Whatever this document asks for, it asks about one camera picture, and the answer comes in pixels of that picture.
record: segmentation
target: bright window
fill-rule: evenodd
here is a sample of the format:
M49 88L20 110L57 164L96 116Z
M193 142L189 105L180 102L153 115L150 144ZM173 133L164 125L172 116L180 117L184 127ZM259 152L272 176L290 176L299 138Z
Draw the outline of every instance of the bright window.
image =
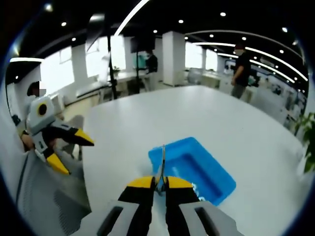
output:
M212 50L206 51L206 70L217 71L218 68L218 55Z
M99 38L86 53L86 64L88 77L99 75L101 69L101 58L108 54L107 37ZM111 55L113 67L121 70L126 69L125 45L122 36L111 37Z
M202 68L202 47L186 42L185 67Z
M60 63L71 59L71 47L67 47L60 51Z
M46 86L46 95L53 94L63 87L74 83L71 47L45 58L40 65L40 75L42 82Z

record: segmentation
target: black t-shirt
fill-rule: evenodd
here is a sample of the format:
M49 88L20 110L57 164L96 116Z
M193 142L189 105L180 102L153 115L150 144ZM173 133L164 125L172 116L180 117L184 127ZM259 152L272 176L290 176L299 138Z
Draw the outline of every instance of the black t-shirt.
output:
M251 74L251 63L250 63L250 56L245 52L240 55L236 59L235 65L235 72L237 71L238 67L243 66L244 70L241 75L236 78L236 84L246 87L248 85L248 78Z
M149 73L157 72L158 71L158 59L155 55L150 56L146 60L146 66L149 70Z

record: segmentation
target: green plant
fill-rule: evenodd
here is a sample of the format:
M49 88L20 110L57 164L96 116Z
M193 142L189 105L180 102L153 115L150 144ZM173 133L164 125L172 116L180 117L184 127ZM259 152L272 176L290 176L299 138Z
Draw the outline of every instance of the green plant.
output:
M301 116L295 128L303 129L303 144L308 145L305 154L306 163L304 173L306 173L315 168L315 113L309 113L308 116Z
M118 75L119 72L120 72L120 69L118 67L114 66L114 68L113 68L114 75Z

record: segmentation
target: blue plastic container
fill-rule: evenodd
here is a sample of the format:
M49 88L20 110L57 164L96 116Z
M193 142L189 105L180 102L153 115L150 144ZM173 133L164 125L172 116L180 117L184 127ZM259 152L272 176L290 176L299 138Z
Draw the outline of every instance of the blue plastic container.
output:
M162 147L149 151L153 174L162 163ZM193 137L165 145L165 176L193 183L199 198L218 206L236 188L236 182Z

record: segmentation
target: desk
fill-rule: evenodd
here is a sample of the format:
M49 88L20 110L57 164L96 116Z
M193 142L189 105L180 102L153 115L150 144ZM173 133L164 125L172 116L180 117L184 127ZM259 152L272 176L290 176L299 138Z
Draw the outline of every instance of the desk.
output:
M84 130L95 140L83 147L92 211L151 174L149 150L189 136L235 179L219 208L244 235L280 235L304 202L295 175L299 141L264 112L214 89L179 87L100 104L86 115ZM149 236L167 235L162 206L155 197Z
M232 75L218 74L215 72L206 71L202 75L202 85L210 88L219 89L221 92L231 94L233 85L231 85ZM251 103L252 98L257 92L256 87L246 87L246 90L241 97L241 100Z
M144 71L139 71L139 77L142 78L145 76ZM117 91L126 91L127 90L127 82L134 79L137 76L137 73L135 71L133 72L119 72L116 80L117 80ZM76 96L77 98L82 98L87 95L91 95L91 93L100 91L100 102L102 102L102 97L104 96L104 89L110 88L110 76L107 77L106 81L95 81L94 83L88 84L84 86L83 88L80 88L77 90Z
M139 71L139 78L142 79L146 75L145 71ZM117 76L117 91L122 92L122 96L128 95L128 86L127 82L135 79L137 77L136 71L131 72L119 72Z

